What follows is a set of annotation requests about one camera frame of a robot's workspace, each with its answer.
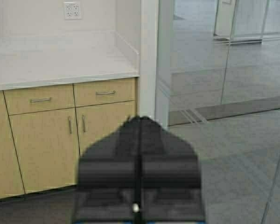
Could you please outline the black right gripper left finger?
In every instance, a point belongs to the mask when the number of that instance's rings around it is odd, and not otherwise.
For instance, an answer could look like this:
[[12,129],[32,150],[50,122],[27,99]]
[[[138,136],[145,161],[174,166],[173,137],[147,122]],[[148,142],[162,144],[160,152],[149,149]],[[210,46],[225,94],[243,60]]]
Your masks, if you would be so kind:
[[140,117],[128,118],[87,147],[77,168],[73,224],[133,221],[135,154]]

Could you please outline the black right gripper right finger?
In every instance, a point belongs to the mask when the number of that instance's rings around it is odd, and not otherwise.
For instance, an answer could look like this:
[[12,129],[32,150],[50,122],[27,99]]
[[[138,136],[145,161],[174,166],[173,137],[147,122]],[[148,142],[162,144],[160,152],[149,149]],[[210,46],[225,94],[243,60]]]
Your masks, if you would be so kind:
[[145,221],[204,224],[201,169],[193,147],[149,117],[140,120]]

